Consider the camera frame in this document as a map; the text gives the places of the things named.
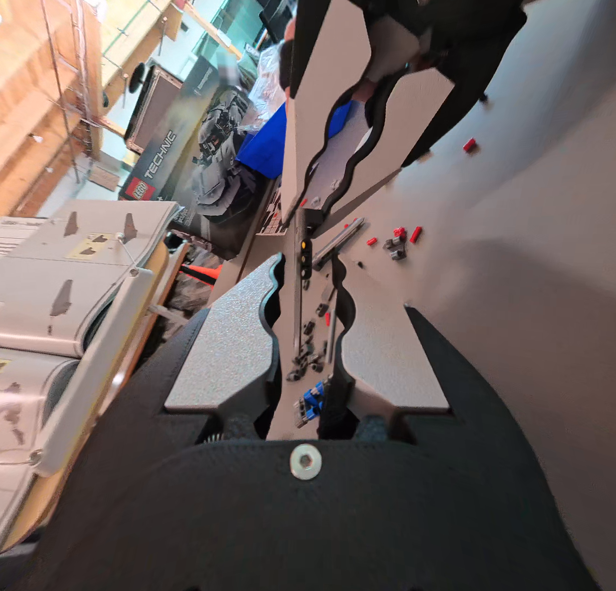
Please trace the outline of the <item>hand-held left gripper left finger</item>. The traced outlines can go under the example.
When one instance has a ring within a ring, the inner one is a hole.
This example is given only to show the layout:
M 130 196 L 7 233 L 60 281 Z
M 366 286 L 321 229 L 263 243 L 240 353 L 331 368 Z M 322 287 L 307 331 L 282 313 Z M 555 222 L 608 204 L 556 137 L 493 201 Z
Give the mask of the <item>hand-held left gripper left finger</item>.
M 168 412 L 246 416 L 268 433 L 281 397 L 280 316 L 285 256 L 275 253 L 206 311 L 169 395 Z

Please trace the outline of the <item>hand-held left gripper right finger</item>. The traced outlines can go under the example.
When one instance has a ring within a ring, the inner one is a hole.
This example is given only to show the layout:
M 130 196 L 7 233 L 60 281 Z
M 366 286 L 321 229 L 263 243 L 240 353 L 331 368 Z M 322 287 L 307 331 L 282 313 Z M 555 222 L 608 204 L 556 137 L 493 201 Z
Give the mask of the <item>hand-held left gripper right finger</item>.
M 336 318 L 320 438 L 351 438 L 366 418 L 396 433 L 406 415 L 442 415 L 450 404 L 404 303 L 345 256 L 332 259 Z

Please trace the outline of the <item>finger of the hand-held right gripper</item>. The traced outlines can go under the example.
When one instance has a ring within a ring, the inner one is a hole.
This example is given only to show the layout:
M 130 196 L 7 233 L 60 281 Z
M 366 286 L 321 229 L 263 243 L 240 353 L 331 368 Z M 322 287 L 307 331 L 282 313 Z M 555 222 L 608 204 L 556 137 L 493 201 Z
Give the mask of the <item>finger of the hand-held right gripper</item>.
M 309 223 L 337 223 L 397 174 L 453 88 L 436 69 L 396 78 L 376 97 L 372 131 L 358 150 L 358 140 L 343 134 L 328 144 L 337 106 L 332 87 L 308 103 Z
M 349 0 L 299 0 L 293 44 L 281 181 L 285 225 L 327 148 L 335 109 L 366 73 L 376 81 L 401 69 L 420 51 L 420 37 L 390 16 L 366 26 L 364 11 Z

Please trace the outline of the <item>blue and grey lego subassembly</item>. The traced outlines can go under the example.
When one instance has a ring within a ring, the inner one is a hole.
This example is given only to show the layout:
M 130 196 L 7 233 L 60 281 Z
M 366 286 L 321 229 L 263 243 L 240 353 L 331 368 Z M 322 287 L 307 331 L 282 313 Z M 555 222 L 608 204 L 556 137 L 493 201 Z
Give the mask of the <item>blue and grey lego subassembly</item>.
M 294 403 L 294 421 L 297 428 L 302 428 L 320 417 L 325 403 L 325 388 L 328 383 L 328 377 L 319 381 Z

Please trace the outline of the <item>black lego beam with pins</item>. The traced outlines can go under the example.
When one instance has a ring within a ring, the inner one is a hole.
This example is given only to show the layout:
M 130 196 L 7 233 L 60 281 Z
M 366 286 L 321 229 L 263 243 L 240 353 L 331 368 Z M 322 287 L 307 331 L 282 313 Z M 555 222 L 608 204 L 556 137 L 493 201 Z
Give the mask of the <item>black lego beam with pins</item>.
M 299 208 L 295 214 L 295 260 L 299 280 L 312 274 L 312 226 L 310 210 Z

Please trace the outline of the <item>long grey lego panel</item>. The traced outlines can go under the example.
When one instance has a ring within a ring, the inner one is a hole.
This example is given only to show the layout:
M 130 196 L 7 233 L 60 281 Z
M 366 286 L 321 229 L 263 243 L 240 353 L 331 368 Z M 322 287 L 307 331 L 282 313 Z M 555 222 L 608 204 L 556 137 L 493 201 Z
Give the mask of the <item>long grey lego panel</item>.
M 312 258 L 312 269 L 320 271 L 333 255 L 356 234 L 365 223 L 365 217 L 356 218 L 343 230 L 322 247 Z

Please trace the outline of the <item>pile of dark grey lego connectors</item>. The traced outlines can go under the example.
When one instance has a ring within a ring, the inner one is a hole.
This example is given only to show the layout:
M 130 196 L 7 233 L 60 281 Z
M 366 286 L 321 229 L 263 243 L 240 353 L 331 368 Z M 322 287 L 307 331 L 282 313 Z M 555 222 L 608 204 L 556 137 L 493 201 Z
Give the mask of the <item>pile of dark grey lego connectors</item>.
M 316 313 L 300 328 L 299 348 L 291 360 L 291 370 L 287 373 L 286 381 L 301 380 L 307 371 L 320 373 L 324 370 L 328 352 L 328 342 L 318 338 L 324 330 L 319 324 L 329 327 L 330 311 L 328 303 L 320 303 Z

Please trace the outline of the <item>dark cardboard set box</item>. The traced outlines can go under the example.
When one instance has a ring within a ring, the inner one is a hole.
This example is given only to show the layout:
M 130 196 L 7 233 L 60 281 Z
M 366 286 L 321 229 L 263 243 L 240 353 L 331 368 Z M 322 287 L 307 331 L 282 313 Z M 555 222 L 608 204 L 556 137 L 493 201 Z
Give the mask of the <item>dark cardboard set box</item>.
M 199 57 L 119 200 L 176 202 L 173 231 L 224 261 L 238 256 L 273 188 L 272 180 L 238 159 L 252 139 L 244 127 L 251 110 L 245 91 L 224 84 L 215 66 Z

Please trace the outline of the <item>crumpled clear plastic bags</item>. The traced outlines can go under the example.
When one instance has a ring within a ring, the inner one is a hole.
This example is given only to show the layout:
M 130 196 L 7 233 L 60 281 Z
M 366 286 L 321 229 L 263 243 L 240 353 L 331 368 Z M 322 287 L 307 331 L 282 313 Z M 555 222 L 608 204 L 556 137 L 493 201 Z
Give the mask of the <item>crumpled clear plastic bags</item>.
M 280 52 L 283 42 L 265 49 L 257 67 L 257 79 L 248 95 L 256 112 L 256 124 L 264 125 L 287 102 L 280 86 Z

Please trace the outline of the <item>orange traffic cone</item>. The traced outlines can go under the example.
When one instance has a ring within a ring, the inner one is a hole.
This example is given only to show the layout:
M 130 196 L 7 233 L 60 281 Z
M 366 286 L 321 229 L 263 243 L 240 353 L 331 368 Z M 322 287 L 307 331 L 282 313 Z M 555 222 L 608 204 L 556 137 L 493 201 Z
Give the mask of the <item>orange traffic cone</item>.
M 216 268 L 195 266 L 193 264 L 183 264 L 180 266 L 179 271 L 186 276 L 196 279 L 210 287 L 214 287 L 222 271 L 222 264 Z

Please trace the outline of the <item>blue plastic bin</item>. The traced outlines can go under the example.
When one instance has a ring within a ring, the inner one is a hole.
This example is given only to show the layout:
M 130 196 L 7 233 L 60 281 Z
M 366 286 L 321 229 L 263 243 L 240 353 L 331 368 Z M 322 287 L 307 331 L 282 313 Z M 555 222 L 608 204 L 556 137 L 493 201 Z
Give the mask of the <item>blue plastic bin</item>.
M 256 186 L 263 188 L 278 178 L 283 169 L 287 112 L 283 103 L 258 133 L 249 134 L 236 160 L 242 171 L 250 171 Z

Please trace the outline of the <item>sticker sheet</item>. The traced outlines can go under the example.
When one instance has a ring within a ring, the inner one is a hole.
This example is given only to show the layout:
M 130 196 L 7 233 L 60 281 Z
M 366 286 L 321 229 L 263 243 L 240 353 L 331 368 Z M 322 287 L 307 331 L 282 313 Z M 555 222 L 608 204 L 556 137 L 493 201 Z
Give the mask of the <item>sticker sheet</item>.
M 256 236 L 284 236 L 286 228 L 281 214 L 281 186 L 278 184 L 270 196 L 266 209 L 258 225 Z

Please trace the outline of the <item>dark equipment case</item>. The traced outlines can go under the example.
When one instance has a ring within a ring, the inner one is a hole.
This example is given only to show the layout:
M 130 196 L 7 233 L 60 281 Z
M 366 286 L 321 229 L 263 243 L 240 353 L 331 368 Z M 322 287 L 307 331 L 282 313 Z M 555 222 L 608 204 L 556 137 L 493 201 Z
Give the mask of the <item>dark equipment case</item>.
M 138 155 L 143 153 L 182 85 L 182 80 L 158 63 L 136 66 L 127 86 L 130 94 L 138 94 L 124 133 L 128 150 Z

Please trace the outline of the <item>open instruction book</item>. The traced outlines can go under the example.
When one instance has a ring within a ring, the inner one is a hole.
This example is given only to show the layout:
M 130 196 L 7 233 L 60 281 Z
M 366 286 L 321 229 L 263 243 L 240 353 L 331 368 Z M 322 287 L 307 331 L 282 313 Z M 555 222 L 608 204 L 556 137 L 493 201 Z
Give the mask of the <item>open instruction book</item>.
M 133 268 L 144 268 L 176 202 L 67 202 L 1 258 L 1 348 L 80 358 Z

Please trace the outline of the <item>printed task sheet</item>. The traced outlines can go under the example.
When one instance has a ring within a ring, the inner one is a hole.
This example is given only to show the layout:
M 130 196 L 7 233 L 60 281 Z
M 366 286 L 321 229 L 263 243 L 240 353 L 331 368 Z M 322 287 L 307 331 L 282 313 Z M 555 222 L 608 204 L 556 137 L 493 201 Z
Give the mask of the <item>printed task sheet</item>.
M 12 253 L 29 238 L 36 235 L 46 223 L 65 224 L 66 218 L 51 217 L 1 217 L 1 258 Z

